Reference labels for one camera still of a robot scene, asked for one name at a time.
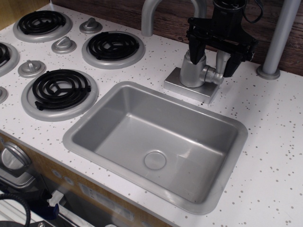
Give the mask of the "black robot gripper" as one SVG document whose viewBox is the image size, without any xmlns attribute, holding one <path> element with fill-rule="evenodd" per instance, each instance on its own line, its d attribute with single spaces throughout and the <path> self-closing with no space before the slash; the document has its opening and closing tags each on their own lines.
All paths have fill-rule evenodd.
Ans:
<svg viewBox="0 0 303 227">
<path fill-rule="evenodd" d="M 212 18 L 188 19 L 190 60 L 194 65 L 202 59 L 207 46 L 227 52 L 223 77 L 231 77 L 239 65 L 252 60 L 258 41 L 241 26 L 245 4 L 215 4 Z"/>
</svg>

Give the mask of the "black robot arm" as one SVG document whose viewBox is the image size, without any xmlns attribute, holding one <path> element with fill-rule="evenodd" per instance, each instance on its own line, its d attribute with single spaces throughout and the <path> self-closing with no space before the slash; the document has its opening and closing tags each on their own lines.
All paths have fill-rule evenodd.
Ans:
<svg viewBox="0 0 303 227">
<path fill-rule="evenodd" d="M 188 19 L 189 55 L 196 65 L 211 46 L 230 54 L 223 77 L 231 77 L 241 62 L 253 58 L 258 40 L 245 32 L 241 26 L 246 7 L 245 0 L 214 0 L 211 19 L 191 17 Z"/>
</svg>

